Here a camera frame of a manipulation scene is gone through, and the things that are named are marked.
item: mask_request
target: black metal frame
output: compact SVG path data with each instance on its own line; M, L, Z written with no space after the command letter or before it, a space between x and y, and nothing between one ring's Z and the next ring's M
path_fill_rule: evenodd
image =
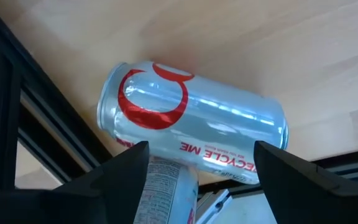
M19 94L57 133L88 169L108 161L110 153L67 102L37 62L0 20L0 189L12 189L16 158L16 139L62 182L84 170L58 145L25 108L19 113ZM314 161L315 164L344 177L358 180L358 152ZM233 197L261 193L259 185L244 185L233 180L203 185L200 195L229 189Z

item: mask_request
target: can body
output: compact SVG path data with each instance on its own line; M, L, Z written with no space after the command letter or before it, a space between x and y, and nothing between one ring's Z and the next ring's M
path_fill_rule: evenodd
M245 184L259 183L255 140L285 149L280 104L153 62L122 63L103 86L98 124L121 144L149 141L150 153Z
M198 176L194 168L151 157L135 224L194 224Z

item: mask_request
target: wooden surface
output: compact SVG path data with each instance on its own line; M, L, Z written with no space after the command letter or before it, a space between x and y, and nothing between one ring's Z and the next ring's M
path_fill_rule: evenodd
M358 0L0 0L0 16L113 154L102 84L145 59L279 99L297 156L358 150Z

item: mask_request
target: second can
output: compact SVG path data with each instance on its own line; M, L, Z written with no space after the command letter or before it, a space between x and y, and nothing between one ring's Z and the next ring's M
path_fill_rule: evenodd
M150 153L245 184L259 179L256 140L285 149L280 104L154 62L121 63L98 103L98 124L119 143L149 141Z

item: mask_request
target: wooden tabletop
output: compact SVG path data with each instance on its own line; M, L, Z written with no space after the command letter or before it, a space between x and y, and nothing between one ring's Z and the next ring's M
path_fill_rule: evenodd
M0 0L0 16L113 154L101 87L141 60L277 98L304 159L358 150L358 0Z

